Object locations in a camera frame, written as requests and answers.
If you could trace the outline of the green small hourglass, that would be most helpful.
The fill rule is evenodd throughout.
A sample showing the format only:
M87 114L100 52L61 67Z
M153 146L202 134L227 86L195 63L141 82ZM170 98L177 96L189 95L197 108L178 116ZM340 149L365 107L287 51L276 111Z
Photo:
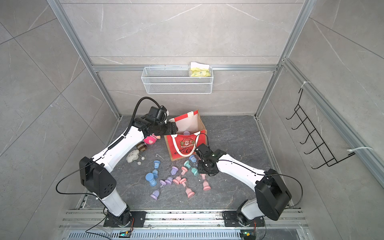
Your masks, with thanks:
M189 161L189 160L185 161L184 162L184 167L186 167L189 171L191 171L194 176L198 175L198 169L195 166L195 164L192 163L191 161Z

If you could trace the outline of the red canvas jute bag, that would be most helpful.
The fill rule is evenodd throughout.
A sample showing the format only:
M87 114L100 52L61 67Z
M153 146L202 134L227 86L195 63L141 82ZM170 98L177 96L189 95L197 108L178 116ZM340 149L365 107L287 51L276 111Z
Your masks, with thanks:
M196 147L208 143L208 131L198 110L172 118L169 122L175 122L178 127L176 134L165 136L171 161L188 158L195 152ZM191 134L184 136L184 131Z

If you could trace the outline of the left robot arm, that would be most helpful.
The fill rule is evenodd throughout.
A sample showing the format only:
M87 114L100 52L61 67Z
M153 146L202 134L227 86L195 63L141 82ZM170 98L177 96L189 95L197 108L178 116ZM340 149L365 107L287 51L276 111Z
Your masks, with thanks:
M117 182L111 174L115 166L145 138L151 135L172 135L178 131L175 123L168 122L169 112L166 107L152 98L149 100L154 106L146 115L137 117L139 106L146 99L143 97L137 102L128 127L116 140L100 153L91 158L84 157L79 162L81 184L106 207L106 219L119 227L127 226L132 216L130 208L116 189Z

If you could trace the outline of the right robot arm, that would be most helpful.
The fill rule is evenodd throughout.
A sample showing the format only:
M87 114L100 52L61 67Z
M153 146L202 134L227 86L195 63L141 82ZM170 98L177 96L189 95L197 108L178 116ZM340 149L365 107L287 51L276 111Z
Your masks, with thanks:
M199 137L204 133L196 135L194 150L200 158L198 161L198 172L200 174L216 176L218 173L227 174L247 185L255 192L255 198L244 201L236 210L234 219L242 226L249 226L257 219L265 217L277 221L284 210L293 209L298 206L304 196L303 185L294 177L279 174L274 169L267 171L253 168L245 163L234 159L222 150L212 151L209 140L206 143L198 143ZM296 181L301 189L300 199L293 206L288 206L292 194L282 177Z

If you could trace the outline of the blue small hourglass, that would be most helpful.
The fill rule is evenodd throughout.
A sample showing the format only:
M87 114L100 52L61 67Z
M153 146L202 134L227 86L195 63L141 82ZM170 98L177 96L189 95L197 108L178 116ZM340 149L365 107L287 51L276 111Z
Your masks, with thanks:
M190 160L191 162L193 162L193 163L196 163L196 162L197 162L197 158L196 158L195 155L191 155L191 156L189 157L189 160Z

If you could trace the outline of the pink 15 hourglass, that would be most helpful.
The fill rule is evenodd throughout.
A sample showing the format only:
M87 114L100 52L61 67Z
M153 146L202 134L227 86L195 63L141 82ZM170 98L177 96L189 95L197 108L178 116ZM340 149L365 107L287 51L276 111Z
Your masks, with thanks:
M209 191L211 189L211 186L209 185L207 179L206 179L206 174L201 174L202 180L203 180L203 190L204 191Z

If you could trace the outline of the pink hourglass front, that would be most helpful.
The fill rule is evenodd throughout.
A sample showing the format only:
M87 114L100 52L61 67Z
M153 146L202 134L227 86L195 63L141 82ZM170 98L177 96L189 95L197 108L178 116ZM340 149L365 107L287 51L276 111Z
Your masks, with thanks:
M188 198L191 198L195 195L195 192L192 191L190 188L186 188L185 192Z

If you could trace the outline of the blue hourglass left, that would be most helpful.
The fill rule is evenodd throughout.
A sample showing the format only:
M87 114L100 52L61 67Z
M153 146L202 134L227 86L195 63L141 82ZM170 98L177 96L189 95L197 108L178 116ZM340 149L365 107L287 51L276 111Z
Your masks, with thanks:
M159 160L154 161L154 170L152 173L153 173L155 179L158 178L158 168L160 167L160 164L161 164L161 161L159 161Z

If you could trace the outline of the large blue hourglass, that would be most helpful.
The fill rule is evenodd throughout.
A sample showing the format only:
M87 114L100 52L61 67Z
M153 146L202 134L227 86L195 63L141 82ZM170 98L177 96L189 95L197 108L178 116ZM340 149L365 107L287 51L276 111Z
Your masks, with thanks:
M146 174L146 181L149 182L151 187L155 187L157 185L157 179L155 178L155 175L153 173L147 173Z

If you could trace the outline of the pink striped plush doll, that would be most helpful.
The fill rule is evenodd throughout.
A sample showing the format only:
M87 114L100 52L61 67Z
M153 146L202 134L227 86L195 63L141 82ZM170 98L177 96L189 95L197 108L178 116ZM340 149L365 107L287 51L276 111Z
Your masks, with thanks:
M160 140L161 139L161 136L156 136L154 134L146 137L145 139L143 139L143 142L146 144L146 145L153 145L156 143L157 140Z

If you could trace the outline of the plaid brown pouch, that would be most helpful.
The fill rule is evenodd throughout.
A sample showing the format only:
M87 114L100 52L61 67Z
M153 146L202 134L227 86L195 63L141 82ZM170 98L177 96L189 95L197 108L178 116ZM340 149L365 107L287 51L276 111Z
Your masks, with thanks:
M140 142L140 143L136 144L136 147L140 152L144 152L148 149L148 146L145 142Z

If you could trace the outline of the white fluffy plush toy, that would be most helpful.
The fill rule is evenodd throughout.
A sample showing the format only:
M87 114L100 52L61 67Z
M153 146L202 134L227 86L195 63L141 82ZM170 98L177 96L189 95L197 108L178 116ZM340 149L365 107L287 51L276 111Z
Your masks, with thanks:
M140 154L139 150L133 150L130 153L128 153L126 157L126 161L130 163L137 163L137 165L141 165L142 161L145 160L145 157Z

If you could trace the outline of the yellow packet in basket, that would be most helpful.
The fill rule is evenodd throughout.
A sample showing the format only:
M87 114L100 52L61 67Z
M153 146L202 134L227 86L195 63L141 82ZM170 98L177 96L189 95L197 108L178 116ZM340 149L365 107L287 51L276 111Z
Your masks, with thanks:
M210 66L206 64L200 64L197 62L191 62L190 69L189 69L189 76L190 77L211 77L211 70Z

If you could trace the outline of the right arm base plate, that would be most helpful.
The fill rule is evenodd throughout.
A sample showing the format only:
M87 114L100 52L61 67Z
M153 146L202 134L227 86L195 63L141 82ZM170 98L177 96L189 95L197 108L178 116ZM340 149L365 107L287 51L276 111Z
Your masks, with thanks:
M223 211L222 217L226 227L264 227L265 221L262 217L247 219L242 213L237 211Z

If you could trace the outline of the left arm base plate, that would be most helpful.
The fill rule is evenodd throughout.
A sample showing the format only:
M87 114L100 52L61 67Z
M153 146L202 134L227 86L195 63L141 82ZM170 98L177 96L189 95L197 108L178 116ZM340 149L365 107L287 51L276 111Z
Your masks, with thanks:
M104 227L111 228L141 228L144 226L147 212L145 211L130 211L124 212L121 216L116 217L111 213L106 215L106 220L103 224Z

